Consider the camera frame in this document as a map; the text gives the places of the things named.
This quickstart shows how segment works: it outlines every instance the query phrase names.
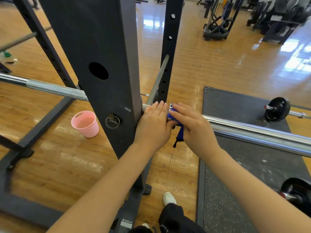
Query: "round hole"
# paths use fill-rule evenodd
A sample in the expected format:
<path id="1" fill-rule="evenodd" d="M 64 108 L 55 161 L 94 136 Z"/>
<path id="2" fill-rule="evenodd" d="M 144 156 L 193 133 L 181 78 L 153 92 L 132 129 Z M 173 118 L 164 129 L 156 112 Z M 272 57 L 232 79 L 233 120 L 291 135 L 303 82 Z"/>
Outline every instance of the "round hole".
<path id="1" fill-rule="evenodd" d="M 96 78 L 106 80 L 109 78 L 108 71 L 100 63 L 91 62 L 89 64 L 89 70 Z"/>

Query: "right hand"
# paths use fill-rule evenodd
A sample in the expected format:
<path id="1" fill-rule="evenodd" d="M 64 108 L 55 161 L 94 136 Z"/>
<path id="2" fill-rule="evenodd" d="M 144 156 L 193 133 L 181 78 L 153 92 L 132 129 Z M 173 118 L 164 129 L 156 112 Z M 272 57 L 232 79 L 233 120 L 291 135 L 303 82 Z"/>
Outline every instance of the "right hand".
<path id="1" fill-rule="evenodd" d="M 184 141 L 188 147 L 204 160 L 217 155 L 221 148 L 210 122 L 188 105 L 178 103 L 173 104 L 173 108 L 177 112 L 170 110 L 169 113 L 184 125 Z"/>

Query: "black gym mat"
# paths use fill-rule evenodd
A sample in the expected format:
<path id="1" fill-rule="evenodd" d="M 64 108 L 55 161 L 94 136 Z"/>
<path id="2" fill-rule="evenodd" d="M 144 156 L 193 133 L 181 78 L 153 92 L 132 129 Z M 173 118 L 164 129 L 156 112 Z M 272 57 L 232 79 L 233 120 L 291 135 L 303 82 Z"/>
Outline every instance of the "black gym mat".
<path id="1" fill-rule="evenodd" d="M 228 120 L 290 132 L 286 120 L 268 123 L 268 100 L 204 87 L 203 113 Z M 225 137 L 219 145 L 241 166 L 275 191 L 290 177 L 311 180 L 301 156 Z M 197 223 L 210 232 L 258 232 L 226 186 L 200 161 Z"/>

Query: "forearm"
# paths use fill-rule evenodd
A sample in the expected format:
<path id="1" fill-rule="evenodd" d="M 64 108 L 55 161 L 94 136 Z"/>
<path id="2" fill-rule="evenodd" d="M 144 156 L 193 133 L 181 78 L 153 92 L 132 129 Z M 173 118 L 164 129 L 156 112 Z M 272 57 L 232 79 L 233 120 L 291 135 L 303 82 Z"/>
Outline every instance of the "forearm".
<path id="1" fill-rule="evenodd" d="M 49 233 L 108 232 L 128 191 L 153 155 L 131 145 L 118 163 L 82 196 Z"/>
<path id="2" fill-rule="evenodd" d="M 240 166 L 224 150 L 203 160 L 227 186 L 260 232 L 309 232 L 311 219 Z"/>

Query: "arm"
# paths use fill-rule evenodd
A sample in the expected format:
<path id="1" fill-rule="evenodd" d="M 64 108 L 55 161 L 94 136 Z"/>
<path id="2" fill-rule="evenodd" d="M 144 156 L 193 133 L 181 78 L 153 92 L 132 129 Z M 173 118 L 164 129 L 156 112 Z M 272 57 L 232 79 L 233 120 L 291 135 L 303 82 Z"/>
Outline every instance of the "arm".
<path id="1" fill-rule="evenodd" d="M 228 187 L 260 232 L 310 232 L 311 219 L 221 149 L 210 123 L 179 103 L 170 114 L 184 124 L 184 141 Z"/>
<path id="2" fill-rule="evenodd" d="M 140 119 L 134 143 L 110 169 L 48 230 L 48 233 L 108 232 L 127 193 L 153 154 L 170 137 L 176 122 L 166 123 L 167 104 L 149 106 Z"/>

